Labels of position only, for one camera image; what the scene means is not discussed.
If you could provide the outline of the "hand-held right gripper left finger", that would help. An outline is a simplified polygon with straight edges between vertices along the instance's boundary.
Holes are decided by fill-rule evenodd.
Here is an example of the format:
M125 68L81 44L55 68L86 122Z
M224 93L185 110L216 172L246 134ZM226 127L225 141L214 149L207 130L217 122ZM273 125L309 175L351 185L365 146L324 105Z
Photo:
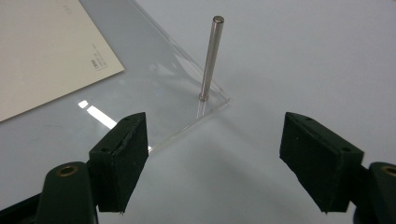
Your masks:
M89 156L94 200L99 211L124 213L149 157L146 113L121 119Z

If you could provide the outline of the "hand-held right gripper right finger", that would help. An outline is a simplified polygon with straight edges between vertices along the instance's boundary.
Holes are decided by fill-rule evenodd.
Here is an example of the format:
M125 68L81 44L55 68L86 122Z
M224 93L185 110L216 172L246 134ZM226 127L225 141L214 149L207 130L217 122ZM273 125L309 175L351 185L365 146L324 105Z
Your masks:
M322 212L345 212L364 152L307 116L285 114L279 157Z

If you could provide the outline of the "clear acrylic sheet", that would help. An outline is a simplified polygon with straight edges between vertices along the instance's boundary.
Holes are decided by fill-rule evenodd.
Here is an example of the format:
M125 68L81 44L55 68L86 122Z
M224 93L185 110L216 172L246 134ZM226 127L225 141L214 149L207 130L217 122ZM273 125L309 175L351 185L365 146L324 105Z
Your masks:
M145 112L157 148L228 103L213 85L199 100L203 71L135 0L81 0L122 63L115 76L0 123L0 157L87 155L107 123Z

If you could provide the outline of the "painting postcard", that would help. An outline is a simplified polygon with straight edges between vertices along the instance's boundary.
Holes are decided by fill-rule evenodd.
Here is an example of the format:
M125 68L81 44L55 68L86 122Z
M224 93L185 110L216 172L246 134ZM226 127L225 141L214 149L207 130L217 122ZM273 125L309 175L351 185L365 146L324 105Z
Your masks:
M0 0L0 122L123 70L79 0Z

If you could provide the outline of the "silver metal post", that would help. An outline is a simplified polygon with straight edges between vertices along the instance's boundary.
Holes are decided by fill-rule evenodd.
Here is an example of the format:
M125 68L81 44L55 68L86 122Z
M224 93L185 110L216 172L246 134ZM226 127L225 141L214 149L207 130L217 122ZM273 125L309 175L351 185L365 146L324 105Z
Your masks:
M224 18L222 16L218 15L213 17L205 60L203 83L199 94L199 99L202 102L205 102L209 97L209 90L215 69L223 25Z

